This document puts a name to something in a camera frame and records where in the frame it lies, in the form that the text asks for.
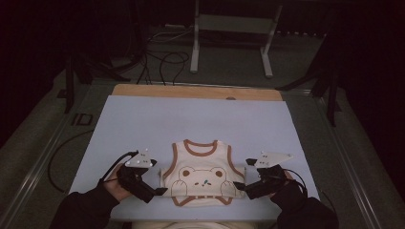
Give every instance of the wire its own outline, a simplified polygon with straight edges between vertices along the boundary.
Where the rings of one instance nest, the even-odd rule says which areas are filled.
[[[116,166],[126,157],[130,156],[131,158],[134,157],[136,154],[138,153],[138,151],[136,152],[128,152],[123,156],[120,156],[119,159],[116,160],[116,162],[114,162],[114,164],[110,167],[110,169],[107,171],[107,173],[105,173],[105,175],[98,181],[98,183],[104,182],[104,179],[111,173],[111,171],[113,171],[114,168],[116,168]]]
[[[140,57],[139,57],[139,55],[135,55],[132,57],[130,63],[124,64],[121,66],[117,66],[117,67],[113,67],[111,70],[116,73],[128,72],[128,71],[134,69],[140,63],[140,61],[142,60],[142,57],[144,55],[145,55],[145,51],[142,51]]]
[[[143,66],[143,69],[138,77],[137,84],[139,84],[139,82],[142,79],[142,76],[145,72],[146,72],[145,80],[146,80],[146,84],[148,84],[147,80],[148,80],[148,78],[150,80],[150,75],[149,75],[149,68],[148,68],[148,56],[146,55],[146,52],[144,53],[144,55],[142,57],[143,58],[140,60],[140,65]]]
[[[304,188],[307,189],[307,185],[305,184],[303,178],[302,178],[299,174],[297,174],[297,173],[295,173],[295,171],[292,171],[292,170],[289,170],[289,169],[284,169],[284,170],[287,170],[287,171],[289,171],[289,172],[292,172],[292,173],[294,173],[296,176],[298,176],[298,177],[301,179],[301,182],[303,183]]]
[[[147,57],[147,55],[145,55],[145,66],[144,66],[144,68],[145,68],[145,70],[146,70],[146,76],[145,76],[145,83],[146,83],[146,85],[148,85],[148,84],[150,84],[150,85],[152,85],[152,79],[151,79],[151,75],[150,75],[150,73],[149,73],[149,68],[148,68],[148,57]]]
[[[173,80],[172,80],[172,84],[173,86],[175,86],[175,81],[177,79],[177,77],[180,75],[180,73],[184,70],[185,67],[185,63],[190,59],[189,55],[186,52],[160,52],[160,53],[166,53],[166,55],[163,58],[160,58],[154,54],[151,54],[151,52],[158,52],[158,51],[149,51],[147,52],[147,54],[151,55],[152,57],[157,58],[158,60],[160,60],[160,67],[159,67],[159,73],[160,73],[160,79],[163,82],[163,85],[166,85],[166,82],[164,80],[164,76],[163,76],[163,72],[162,72],[162,66],[164,63],[168,63],[168,64],[182,64],[181,69],[175,74]],[[178,56],[181,61],[168,61],[166,60],[170,55],[176,55]]]
[[[159,32],[159,33],[156,33],[155,35],[153,35],[153,36],[149,39],[149,41],[150,41],[150,42],[157,42],[157,43],[165,43],[165,42],[169,42],[169,41],[175,40],[175,39],[177,39],[177,38],[179,38],[179,37],[185,36],[185,35],[187,35],[187,34],[190,33],[190,32],[192,32],[192,31],[190,30],[190,31],[176,31],[176,32]],[[171,37],[171,38],[169,38],[169,39],[167,39],[167,40],[154,40],[154,38],[156,38],[156,37],[158,37],[158,36],[160,36],[160,35],[165,35],[165,34],[180,34],[180,35]]]
[[[83,133],[78,134],[78,135],[74,135],[74,136],[72,136],[71,138],[69,138],[69,139],[67,139],[66,141],[64,141],[62,144],[60,144],[60,145],[54,150],[53,155],[51,156],[51,159],[50,159],[50,161],[48,162],[48,180],[49,180],[49,182],[51,183],[51,185],[52,185],[57,191],[59,191],[59,192],[61,192],[61,193],[66,193],[68,190],[67,190],[67,189],[64,190],[64,189],[60,188],[59,186],[57,186],[57,185],[53,182],[53,179],[52,179],[52,176],[51,176],[51,168],[52,168],[52,163],[53,163],[54,157],[57,155],[57,153],[59,152],[59,150],[60,150],[64,145],[66,145],[67,143],[69,143],[69,142],[71,142],[72,140],[76,139],[77,137],[80,137],[80,136],[82,136],[82,135],[86,135],[86,134],[91,133],[91,132],[93,132],[93,131],[94,131],[94,130],[90,130],[90,131],[83,132]]]

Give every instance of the black sleeve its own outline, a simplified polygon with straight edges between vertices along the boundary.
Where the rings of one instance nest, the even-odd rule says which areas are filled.
[[[282,212],[277,218],[279,229],[337,229],[339,221],[336,214],[316,198],[307,198],[298,185],[289,183],[271,201]]]
[[[50,228],[104,228],[119,202],[102,185],[85,193],[71,193],[59,205]]]

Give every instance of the white baby vest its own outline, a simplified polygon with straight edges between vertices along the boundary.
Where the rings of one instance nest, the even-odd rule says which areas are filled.
[[[228,205],[241,198],[233,181],[245,183],[245,167],[236,168],[231,147],[219,140],[200,144],[188,139],[173,143],[173,161],[161,171],[164,196],[172,197],[177,206]]]

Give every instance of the white table surface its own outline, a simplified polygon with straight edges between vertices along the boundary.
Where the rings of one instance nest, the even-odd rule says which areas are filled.
[[[262,151],[292,154],[294,158],[281,166],[297,172],[309,196],[319,198],[286,102],[121,95],[107,99],[71,192],[95,188],[120,156],[144,149],[158,163],[142,178],[157,188],[159,170],[172,162],[172,143],[184,139],[199,143],[218,139],[231,145],[235,166],[246,167],[246,184],[259,180],[256,169],[246,165],[247,158],[258,158]],[[113,210],[112,219],[270,220],[279,213],[267,197],[245,196],[227,206],[194,208],[177,207],[171,198],[154,197],[146,204],[130,197]]]

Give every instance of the hand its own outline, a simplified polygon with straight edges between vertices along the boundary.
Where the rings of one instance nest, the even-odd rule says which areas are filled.
[[[117,172],[121,166],[122,164],[118,164],[107,180],[103,183],[104,188],[119,202],[132,195],[130,192],[122,188],[118,183]]]
[[[287,170],[285,170],[284,173],[286,174],[287,179],[294,179],[294,178],[292,178],[291,174],[290,174]],[[277,194],[277,193],[271,193],[271,194],[268,195],[268,197],[269,197],[269,198],[272,198],[272,197],[274,197],[274,195],[276,195],[276,194]]]

